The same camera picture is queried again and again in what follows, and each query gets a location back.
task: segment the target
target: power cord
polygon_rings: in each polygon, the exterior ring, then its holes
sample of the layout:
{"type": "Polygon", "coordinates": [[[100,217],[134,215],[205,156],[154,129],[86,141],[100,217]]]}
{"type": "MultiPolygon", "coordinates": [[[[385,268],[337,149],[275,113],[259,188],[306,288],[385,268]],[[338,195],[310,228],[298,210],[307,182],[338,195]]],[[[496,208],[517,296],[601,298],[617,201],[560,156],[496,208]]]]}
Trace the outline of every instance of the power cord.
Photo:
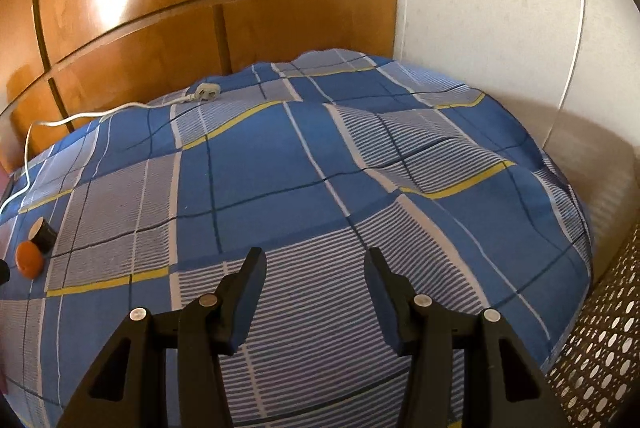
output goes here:
{"type": "Polygon", "coordinates": [[[121,104],[120,106],[116,106],[116,108],[112,108],[110,110],[106,110],[102,112],[77,113],[75,115],[67,117],[66,119],[63,119],[62,121],[34,121],[33,123],[31,123],[31,126],[27,131],[27,137],[24,140],[24,173],[27,177],[27,185],[24,186],[24,188],[22,188],[20,191],[16,191],[12,196],[6,199],[2,203],[2,205],[0,205],[0,216],[2,215],[2,212],[7,207],[9,202],[20,197],[20,195],[25,194],[31,188],[31,178],[29,176],[29,165],[28,165],[29,159],[27,157],[28,157],[28,151],[29,151],[29,137],[31,136],[31,129],[34,126],[39,125],[39,126],[49,126],[51,128],[54,128],[56,126],[65,125],[66,123],[73,121],[73,119],[78,119],[80,117],[92,117],[92,118],[104,117],[106,115],[111,115],[127,108],[153,109],[153,108],[162,108],[164,106],[171,106],[174,104],[180,104],[185,102],[213,101],[217,96],[219,96],[219,94],[220,94],[220,85],[216,83],[204,82],[198,85],[194,93],[183,95],[181,97],[178,97],[171,101],[164,102],[162,104],[144,104],[144,103],[138,103],[138,102],[128,102],[125,104],[121,104]]]}

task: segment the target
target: perforated basket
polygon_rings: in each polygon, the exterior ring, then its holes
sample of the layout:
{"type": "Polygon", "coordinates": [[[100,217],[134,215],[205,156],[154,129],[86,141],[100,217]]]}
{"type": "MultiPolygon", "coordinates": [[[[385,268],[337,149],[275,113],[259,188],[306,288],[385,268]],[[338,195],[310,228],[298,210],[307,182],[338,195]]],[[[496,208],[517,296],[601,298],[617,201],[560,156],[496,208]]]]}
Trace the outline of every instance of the perforated basket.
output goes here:
{"type": "Polygon", "coordinates": [[[606,427],[638,383],[639,267],[640,216],[548,375],[572,426],[606,427]]]}

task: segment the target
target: white wall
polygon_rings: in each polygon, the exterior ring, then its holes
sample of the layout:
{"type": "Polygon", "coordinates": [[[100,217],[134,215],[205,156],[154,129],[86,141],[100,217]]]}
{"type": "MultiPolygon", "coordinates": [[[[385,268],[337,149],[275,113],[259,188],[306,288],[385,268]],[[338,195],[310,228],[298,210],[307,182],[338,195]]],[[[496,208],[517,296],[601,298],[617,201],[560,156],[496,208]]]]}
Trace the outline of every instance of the white wall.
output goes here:
{"type": "Polygon", "coordinates": [[[396,59],[501,101],[590,209],[600,274],[640,202],[640,14],[632,0],[398,0],[396,59]]]}

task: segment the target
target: orange oval object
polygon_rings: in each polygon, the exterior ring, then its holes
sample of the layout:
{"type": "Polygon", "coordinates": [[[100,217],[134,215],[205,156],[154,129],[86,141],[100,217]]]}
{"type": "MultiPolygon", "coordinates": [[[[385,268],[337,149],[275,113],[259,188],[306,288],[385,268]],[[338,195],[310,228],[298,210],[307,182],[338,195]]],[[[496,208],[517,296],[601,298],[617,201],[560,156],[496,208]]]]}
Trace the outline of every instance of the orange oval object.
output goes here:
{"type": "Polygon", "coordinates": [[[32,241],[21,242],[15,250],[15,265],[25,278],[34,280],[44,268],[44,258],[40,249],[32,241]]]}

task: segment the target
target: blue checkered fabric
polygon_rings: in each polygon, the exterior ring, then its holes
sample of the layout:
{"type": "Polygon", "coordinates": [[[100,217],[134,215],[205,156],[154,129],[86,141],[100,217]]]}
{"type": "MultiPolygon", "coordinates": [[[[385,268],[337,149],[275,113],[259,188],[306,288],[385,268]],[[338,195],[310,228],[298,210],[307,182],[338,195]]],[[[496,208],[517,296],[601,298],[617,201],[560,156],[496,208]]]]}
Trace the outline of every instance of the blue checkered fabric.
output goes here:
{"type": "MultiPolygon", "coordinates": [[[[0,217],[10,267],[38,217],[60,232],[39,278],[14,270],[0,287],[7,399],[26,426],[56,425],[130,309],[183,307],[254,245],[267,279],[247,341],[222,358],[236,426],[395,426],[410,361],[382,339],[367,246],[451,309],[497,308],[550,368],[590,285],[588,223],[494,99],[339,49],[207,81],[216,101],[129,109],[55,144],[0,217]]],[[[462,403],[456,353],[452,422],[462,403]]]]}

